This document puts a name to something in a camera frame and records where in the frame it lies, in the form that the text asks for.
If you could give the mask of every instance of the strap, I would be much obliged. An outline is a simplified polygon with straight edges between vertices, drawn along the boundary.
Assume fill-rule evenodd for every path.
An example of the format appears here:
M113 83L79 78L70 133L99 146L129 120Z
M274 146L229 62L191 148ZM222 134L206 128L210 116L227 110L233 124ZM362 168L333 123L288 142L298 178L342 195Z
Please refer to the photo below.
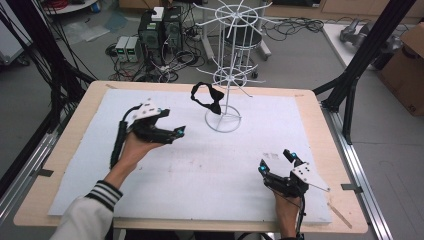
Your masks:
M197 92L197 90L199 89L199 87L201 85L205 85L209 88L209 94L211 95L211 97L213 99L213 103L204 104L204 103L201 103L198 99L196 99L194 97L194 94ZM195 86L193 86L193 89L191 90L191 100L197 102L198 104L200 104L201 106L203 106L205 108L208 108L213 113L218 114L218 115L221 114L221 106L219 106L219 101L222 98L224 98L224 93L213 88L212 84L210 84L210 83L198 82Z

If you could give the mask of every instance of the power supply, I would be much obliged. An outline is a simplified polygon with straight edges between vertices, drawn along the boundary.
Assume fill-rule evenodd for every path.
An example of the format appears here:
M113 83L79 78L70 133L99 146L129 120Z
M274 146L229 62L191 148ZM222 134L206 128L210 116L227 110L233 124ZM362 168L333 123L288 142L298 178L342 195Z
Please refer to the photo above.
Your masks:
M127 46L127 42L129 37L120 37L118 43L115 46L116 53L118 54L118 59L121 62L128 62L128 57L125 52L125 46Z
M125 47L129 62L138 62L141 59L141 45L138 37L130 37Z

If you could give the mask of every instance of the black metal pole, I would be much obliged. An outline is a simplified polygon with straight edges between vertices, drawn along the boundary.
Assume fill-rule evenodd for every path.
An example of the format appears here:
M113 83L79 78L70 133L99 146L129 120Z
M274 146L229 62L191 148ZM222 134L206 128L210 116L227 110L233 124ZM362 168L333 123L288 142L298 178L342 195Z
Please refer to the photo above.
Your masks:
M337 112L343 100L346 97L349 98L346 102L345 116L343 119L343 135L349 144L351 144L350 128L352 124L356 85L361 75L377 55L380 47L390 37L405 17L406 13L414 5L415 1L416 0L391 0L377 19L370 33L359 47L345 71L338 78L313 90L315 94L320 94L333 88L330 96L322 102L323 107L328 108L330 111Z

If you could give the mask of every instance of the electronic equipment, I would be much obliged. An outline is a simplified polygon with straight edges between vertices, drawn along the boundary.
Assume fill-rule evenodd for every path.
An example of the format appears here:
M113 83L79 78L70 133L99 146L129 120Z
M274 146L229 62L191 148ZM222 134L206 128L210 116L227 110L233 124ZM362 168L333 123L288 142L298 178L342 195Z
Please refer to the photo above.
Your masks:
M141 51L147 65L150 65L151 61L158 65L164 65L163 59L165 56L162 55L162 52L165 54L167 48L164 46L165 31L163 21L154 22L151 16L152 13L150 12L145 12L141 16L140 26L138 27Z
M125 52L129 62L138 62L141 59L141 45L138 37L130 37L128 39Z
M164 31L162 22L154 22L151 14L144 13L141 16L138 36L141 44L146 44L148 49L159 49L164 43Z
M125 52L125 47L129 37L120 37L118 43L115 46L116 54L118 54L118 59L121 62L128 62L127 53Z
M154 22L161 22L163 19L163 7L155 7L153 9L154 13L152 14L152 21Z
M165 10L163 17L165 35L168 42L168 49L175 52L183 50L181 7L176 6Z

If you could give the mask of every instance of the desk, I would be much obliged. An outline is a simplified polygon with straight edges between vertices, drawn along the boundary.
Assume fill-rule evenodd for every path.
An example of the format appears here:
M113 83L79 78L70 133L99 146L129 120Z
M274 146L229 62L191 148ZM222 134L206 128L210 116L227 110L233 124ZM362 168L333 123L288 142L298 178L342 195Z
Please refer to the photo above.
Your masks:
M59 139L44 168L53 170L51 177L38 177L18 210L14 222L20 226L57 226L59 217L48 216L49 208L59 188L67 164L73 157L91 119L110 88L150 91L189 92L192 85L97 81L91 84L68 126ZM303 225L303 232L364 233L368 227L353 191L343 191L340 184L349 183L334 140L327 127L318 101L312 91L251 88L253 95L294 97L309 140L318 171L332 191L326 194L333 222L326 225ZM278 232L273 222L228 222L197 220L115 219L117 228L175 229Z

